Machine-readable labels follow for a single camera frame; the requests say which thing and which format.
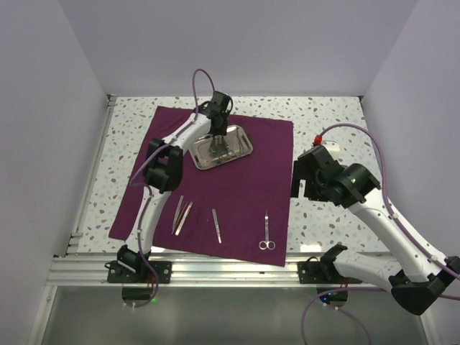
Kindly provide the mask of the steel scalpel handle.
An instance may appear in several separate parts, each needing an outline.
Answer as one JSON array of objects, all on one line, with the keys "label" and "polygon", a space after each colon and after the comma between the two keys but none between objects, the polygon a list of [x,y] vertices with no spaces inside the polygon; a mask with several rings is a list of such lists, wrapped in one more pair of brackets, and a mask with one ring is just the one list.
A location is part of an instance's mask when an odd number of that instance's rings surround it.
[{"label": "steel scalpel handle", "polygon": [[218,239],[218,243],[222,244],[219,220],[218,220],[216,209],[213,208],[211,212],[212,212],[212,215],[213,215],[213,222],[214,222],[214,226],[215,226],[215,230],[216,230],[216,236],[217,236],[217,239]]}]

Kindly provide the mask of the aluminium frame rail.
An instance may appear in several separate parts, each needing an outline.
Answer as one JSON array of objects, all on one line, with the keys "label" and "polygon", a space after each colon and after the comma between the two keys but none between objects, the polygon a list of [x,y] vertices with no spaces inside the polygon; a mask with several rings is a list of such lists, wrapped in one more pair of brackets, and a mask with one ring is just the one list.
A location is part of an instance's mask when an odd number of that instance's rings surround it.
[{"label": "aluminium frame rail", "polygon": [[[318,253],[289,253],[283,267],[221,259],[182,252],[161,252],[153,260],[172,263],[167,288],[236,287],[236,288],[293,288],[299,286],[297,263]],[[105,264],[116,259],[114,254],[75,254],[52,260],[45,284],[48,286],[109,286]]]}]

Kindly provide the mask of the steel instrument tray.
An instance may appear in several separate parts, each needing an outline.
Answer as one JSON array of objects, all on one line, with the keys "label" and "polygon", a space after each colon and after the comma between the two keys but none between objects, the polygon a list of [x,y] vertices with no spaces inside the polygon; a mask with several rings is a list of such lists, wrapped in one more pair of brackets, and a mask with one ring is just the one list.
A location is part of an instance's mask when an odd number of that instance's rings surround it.
[{"label": "steel instrument tray", "polygon": [[227,127],[226,135],[207,134],[199,138],[190,149],[190,156],[199,170],[210,170],[250,155],[253,145],[244,129],[233,124]]}]

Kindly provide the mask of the purple cloth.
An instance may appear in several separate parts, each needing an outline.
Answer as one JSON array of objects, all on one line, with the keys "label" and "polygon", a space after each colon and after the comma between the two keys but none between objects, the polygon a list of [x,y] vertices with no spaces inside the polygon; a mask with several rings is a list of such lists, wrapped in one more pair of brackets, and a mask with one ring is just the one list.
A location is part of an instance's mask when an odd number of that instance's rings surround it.
[{"label": "purple cloth", "polygon": [[[288,240],[293,166],[293,123],[231,115],[253,145],[253,153],[224,165],[199,170],[184,156],[183,179],[168,198],[156,227],[156,247],[284,266]],[[181,212],[193,207],[178,236],[173,219],[180,196]],[[212,209],[216,209],[222,244],[218,243]],[[269,215],[274,250],[260,250],[265,212]]]}]

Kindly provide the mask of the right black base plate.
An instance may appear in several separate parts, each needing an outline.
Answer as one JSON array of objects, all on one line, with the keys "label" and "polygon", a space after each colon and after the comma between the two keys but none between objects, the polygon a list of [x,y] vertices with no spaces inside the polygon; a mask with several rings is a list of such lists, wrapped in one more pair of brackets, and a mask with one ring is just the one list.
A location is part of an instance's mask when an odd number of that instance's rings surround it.
[{"label": "right black base plate", "polygon": [[317,257],[309,257],[297,263],[298,280],[301,285],[326,284],[332,281],[332,276],[326,273],[322,262]]}]

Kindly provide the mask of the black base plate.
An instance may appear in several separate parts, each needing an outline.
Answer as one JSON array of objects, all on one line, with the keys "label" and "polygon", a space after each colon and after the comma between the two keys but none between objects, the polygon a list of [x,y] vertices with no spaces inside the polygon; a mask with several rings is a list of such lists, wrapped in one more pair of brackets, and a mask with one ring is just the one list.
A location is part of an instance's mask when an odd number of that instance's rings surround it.
[{"label": "black base plate", "polygon": [[309,257],[297,263],[298,280],[301,285],[326,284],[332,281],[332,276],[326,273],[322,262],[317,257]]},{"label": "black base plate", "polygon": [[116,260],[107,262],[104,267],[109,271],[107,282],[119,284],[140,284],[158,282],[159,284],[169,284],[172,274],[173,264],[170,261],[149,261],[150,266],[157,273],[155,278],[151,269],[143,261],[140,267],[135,270],[119,264]]}]

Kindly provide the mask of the steel clamp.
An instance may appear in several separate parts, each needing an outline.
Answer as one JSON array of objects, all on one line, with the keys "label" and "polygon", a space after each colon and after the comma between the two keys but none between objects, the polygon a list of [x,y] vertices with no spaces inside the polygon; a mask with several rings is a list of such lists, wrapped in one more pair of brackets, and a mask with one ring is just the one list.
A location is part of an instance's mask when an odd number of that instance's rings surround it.
[{"label": "steel clamp", "polygon": [[230,160],[232,157],[233,139],[227,139],[225,136],[215,136],[211,138],[209,151],[213,158],[217,160]]}]

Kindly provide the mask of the steel forceps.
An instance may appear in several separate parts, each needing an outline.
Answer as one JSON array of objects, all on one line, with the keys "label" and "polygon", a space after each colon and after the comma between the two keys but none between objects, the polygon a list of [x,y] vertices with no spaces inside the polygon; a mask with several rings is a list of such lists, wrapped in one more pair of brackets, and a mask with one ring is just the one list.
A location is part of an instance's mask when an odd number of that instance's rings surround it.
[{"label": "steel forceps", "polygon": [[173,219],[172,229],[175,229],[176,224],[178,222],[178,218],[179,218],[179,215],[180,215],[180,212],[181,212],[181,209],[182,209],[183,198],[184,198],[183,195],[181,195],[179,197],[178,204],[177,204],[177,207],[175,209],[175,215],[174,215],[174,219]]}]

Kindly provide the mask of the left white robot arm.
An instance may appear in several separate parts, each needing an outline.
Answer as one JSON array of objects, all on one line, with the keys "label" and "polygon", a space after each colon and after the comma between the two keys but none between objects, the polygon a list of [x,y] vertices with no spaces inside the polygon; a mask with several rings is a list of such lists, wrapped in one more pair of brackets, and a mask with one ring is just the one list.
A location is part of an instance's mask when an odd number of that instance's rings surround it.
[{"label": "left white robot arm", "polygon": [[225,135],[233,101],[215,91],[211,100],[196,106],[195,111],[173,133],[153,139],[149,154],[136,175],[142,174],[141,186],[147,189],[141,202],[137,225],[117,252],[116,263],[133,282],[145,280],[150,272],[148,256],[162,209],[183,178],[183,156],[206,134]]}]

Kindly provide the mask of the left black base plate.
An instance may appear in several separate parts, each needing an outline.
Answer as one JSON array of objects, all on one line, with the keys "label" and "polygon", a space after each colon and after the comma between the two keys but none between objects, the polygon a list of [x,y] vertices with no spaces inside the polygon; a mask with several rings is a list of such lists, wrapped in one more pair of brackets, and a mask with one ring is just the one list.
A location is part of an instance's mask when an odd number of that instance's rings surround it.
[{"label": "left black base plate", "polygon": [[157,273],[155,278],[151,269],[143,261],[140,267],[135,270],[119,264],[116,260],[107,262],[104,267],[109,271],[107,282],[119,284],[140,284],[158,282],[159,284],[169,284],[172,274],[173,264],[170,261],[149,261],[150,266]]}]

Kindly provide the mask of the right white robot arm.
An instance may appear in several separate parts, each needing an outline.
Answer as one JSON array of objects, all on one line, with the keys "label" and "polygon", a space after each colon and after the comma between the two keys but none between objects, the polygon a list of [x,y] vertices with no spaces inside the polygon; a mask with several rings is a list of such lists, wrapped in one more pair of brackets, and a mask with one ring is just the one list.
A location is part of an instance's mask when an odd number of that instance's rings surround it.
[{"label": "right white robot arm", "polygon": [[394,257],[393,261],[367,257],[336,244],[319,259],[298,263],[301,283],[346,278],[366,282],[391,293],[403,309],[420,316],[459,274],[459,257],[437,250],[403,216],[391,211],[380,182],[365,166],[340,165],[323,145],[312,147],[294,162],[291,195],[350,211]]}]

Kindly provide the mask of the steel tweezers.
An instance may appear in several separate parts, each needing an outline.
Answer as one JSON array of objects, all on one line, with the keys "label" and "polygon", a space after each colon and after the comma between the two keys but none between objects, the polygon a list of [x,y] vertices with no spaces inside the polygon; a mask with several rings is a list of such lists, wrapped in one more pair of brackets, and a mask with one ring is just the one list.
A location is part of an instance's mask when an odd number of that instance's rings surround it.
[{"label": "steel tweezers", "polygon": [[187,204],[183,212],[180,214],[179,219],[178,219],[178,225],[174,232],[174,235],[178,236],[180,234],[183,226],[185,225],[186,219],[192,207],[193,207],[193,202],[191,201],[190,203]]}]

